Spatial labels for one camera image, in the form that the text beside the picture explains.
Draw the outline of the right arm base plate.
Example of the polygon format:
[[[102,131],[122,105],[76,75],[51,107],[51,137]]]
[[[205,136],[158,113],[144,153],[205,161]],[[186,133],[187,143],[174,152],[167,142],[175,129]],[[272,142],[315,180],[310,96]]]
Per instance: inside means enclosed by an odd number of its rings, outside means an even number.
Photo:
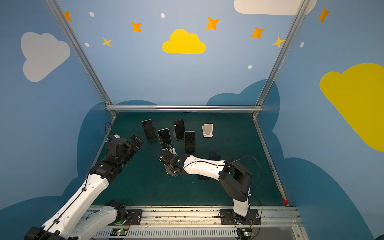
[[[249,209],[245,217],[236,214],[233,209],[220,209],[218,216],[222,225],[258,225],[261,223],[257,209]]]

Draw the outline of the purple phone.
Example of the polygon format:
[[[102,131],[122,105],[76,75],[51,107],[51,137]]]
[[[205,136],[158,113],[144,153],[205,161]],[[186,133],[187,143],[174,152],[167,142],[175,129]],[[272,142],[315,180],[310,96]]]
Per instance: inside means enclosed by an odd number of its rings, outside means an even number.
[[[185,152],[193,153],[196,150],[196,132],[185,131],[184,140],[185,140]]]

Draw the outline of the white-edged phone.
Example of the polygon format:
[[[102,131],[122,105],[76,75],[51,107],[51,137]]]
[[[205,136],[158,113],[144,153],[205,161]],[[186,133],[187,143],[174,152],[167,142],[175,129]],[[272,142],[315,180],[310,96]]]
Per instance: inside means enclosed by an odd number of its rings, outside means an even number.
[[[173,148],[170,131],[168,128],[158,130],[158,136],[162,150]]]

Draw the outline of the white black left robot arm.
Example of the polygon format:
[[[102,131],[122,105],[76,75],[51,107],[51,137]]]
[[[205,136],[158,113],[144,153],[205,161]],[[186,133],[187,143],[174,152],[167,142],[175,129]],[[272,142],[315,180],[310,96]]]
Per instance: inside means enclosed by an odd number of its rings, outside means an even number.
[[[89,171],[86,180],[63,207],[41,227],[31,227],[26,240],[90,240],[104,227],[113,224],[121,226],[128,220],[126,204],[109,201],[101,210],[80,223],[80,219],[95,199],[132,161],[143,145],[139,136],[129,140],[111,135],[105,158]]]

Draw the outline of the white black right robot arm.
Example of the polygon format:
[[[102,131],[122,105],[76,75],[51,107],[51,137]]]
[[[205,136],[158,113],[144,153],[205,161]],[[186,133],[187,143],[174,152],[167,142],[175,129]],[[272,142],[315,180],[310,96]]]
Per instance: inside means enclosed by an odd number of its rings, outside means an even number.
[[[218,181],[234,203],[232,210],[220,211],[223,225],[250,225],[256,219],[248,216],[253,177],[239,160],[207,160],[189,154],[178,156],[174,150],[165,149],[159,161],[172,177],[198,175]]]

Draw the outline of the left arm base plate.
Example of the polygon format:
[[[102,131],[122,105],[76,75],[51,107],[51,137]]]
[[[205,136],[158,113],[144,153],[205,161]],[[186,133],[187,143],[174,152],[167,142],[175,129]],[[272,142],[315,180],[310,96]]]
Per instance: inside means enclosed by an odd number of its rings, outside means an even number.
[[[141,223],[142,214],[143,211],[138,209],[119,210],[113,225],[138,226]]]

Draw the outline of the white phone stand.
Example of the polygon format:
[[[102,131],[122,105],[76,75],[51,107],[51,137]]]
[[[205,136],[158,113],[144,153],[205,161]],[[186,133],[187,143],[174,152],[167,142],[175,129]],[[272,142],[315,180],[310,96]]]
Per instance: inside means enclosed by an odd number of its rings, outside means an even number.
[[[214,130],[214,125],[213,124],[204,124],[202,126],[202,131],[203,131],[203,137],[204,138],[212,138],[213,137],[213,130]]]

